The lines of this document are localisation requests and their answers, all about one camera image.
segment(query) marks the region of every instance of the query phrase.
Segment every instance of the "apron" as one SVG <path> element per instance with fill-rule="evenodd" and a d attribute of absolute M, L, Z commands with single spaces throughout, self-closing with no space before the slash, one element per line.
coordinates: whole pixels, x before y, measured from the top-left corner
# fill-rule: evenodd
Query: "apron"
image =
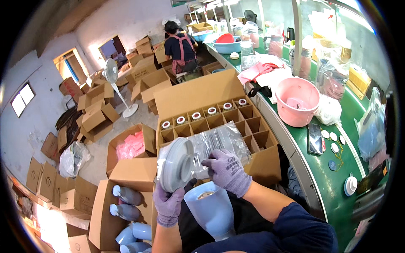
<path fill-rule="evenodd" d="M 196 55 L 196 51 L 194 49 L 193 44 L 191 43 L 190 38 L 188 37 L 187 34 L 184 35 L 184 37 L 179 38 L 178 36 L 174 36 L 174 38 L 179 40 L 180 43 L 180 54 L 181 54 L 181 59 L 180 60 L 173 60 L 172 63 L 172 71 L 175 74 L 180 74 L 183 72 L 191 72 L 193 71 L 196 67 L 197 67 L 197 55 Z M 184 61 L 184 49 L 183 49 L 183 40 L 187 40 L 188 43 L 190 44 L 191 48 L 193 49 L 194 52 L 194 59 L 191 59 L 189 61 Z M 185 68 L 186 65 L 188 64 L 195 64 L 195 68 L 193 68 L 192 70 L 190 70 L 189 68 Z"/>

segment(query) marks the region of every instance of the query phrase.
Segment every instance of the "workbench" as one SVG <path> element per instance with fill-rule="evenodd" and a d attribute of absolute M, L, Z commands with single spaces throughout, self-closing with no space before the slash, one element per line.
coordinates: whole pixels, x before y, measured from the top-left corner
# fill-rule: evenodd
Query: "workbench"
<path fill-rule="evenodd" d="M 257 53 L 265 53 L 263 38 L 260 38 L 260 47 Z M 208 52 L 217 59 L 226 69 L 235 69 L 241 72 L 241 60 L 231 60 L 230 55 L 219 54 L 211 43 L 205 44 Z M 288 48 L 283 48 L 283 58 L 288 59 Z M 310 77 L 314 80 L 316 75 L 316 62 L 312 62 Z M 246 94 L 257 85 L 246 83 Z M 261 114 L 267 120 L 276 135 L 281 147 L 286 153 L 290 165 L 293 167 L 297 179 L 303 190 L 310 213 L 330 223 L 336 230 L 339 251 L 343 252 L 346 245 L 353 238 L 358 223 L 351 221 L 353 205 L 357 194 L 347 197 L 343 185 L 346 178 L 353 173 L 359 181 L 368 174 L 368 163 L 360 158 L 357 146 L 358 133 L 354 119 L 359 121 L 368 108 L 369 100 L 365 97 L 358 99 L 346 86 L 346 91 L 340 101 L 342 106 L 341 123 L 326 126 L 321 124 L 316 117 L 311 120 L 314 124 L 321 125 L 323 130 L 334 132 L 338 138 L 342 135 L 346 145 L 342 145 L 342 160 L 344 164 L 338 171 L 329 169 L 328 162 L 333 160 L 337 166 L 341 163 L 330 149 L 331 140 L 325 139 L 326 151 L 321 155 L 313 155 L 307 151 L 307 126 L 295 128 L 285 124 L 277 113 L 277 104 L 272 104 L 268 98 L 258 93 L 252 98 Z"/>

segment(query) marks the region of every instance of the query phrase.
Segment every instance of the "mobile phone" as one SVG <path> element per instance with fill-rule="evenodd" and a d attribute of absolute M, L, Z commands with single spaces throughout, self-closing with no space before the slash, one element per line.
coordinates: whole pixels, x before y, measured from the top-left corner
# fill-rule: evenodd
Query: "mobile phone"
<path fill-rule="evenodd" d="M 313 123 L 308 125 L 308 152 L 316 155 L 323 153 L 320 125 Z"/>

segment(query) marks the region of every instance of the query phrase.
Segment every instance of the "purple work glove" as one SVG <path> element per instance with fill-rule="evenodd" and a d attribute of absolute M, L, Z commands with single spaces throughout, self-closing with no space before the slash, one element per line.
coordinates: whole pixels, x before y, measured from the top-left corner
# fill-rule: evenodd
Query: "purple work glove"
<path fill-rule="evenodd" d="M 162 227 L 176 225 L 180 215 L 180 203 L 184 197 L 184 189 L 178 188 L 173 194 L 163 190 L 160 183 L 157 183 L 153 192 L 153 201 L 158 211 L 157 221 Z"/>
<path fill-rule="evenodd" d="M 214 184 L 243 197 L 252 182 L 252 177 L 243 170 L 241 161 L 228 150 L 214 150 L 201 164 L 209 168 L 208 174 Z"/>

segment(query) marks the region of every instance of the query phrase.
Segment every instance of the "light blue plastic jug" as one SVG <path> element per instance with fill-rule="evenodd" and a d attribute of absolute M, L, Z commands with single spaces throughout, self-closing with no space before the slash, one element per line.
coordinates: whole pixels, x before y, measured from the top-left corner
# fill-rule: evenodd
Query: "light blue plastic jug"
<path fill-rule="evenodd" d="M 198 199 L 205 192 L 214 192 Z M 184 195 L 184 200 L 197 223 L 215 241 L 225 240 L 235 235 L 233 209 L 225 189 L 214 182 L 199 185 Z"/>

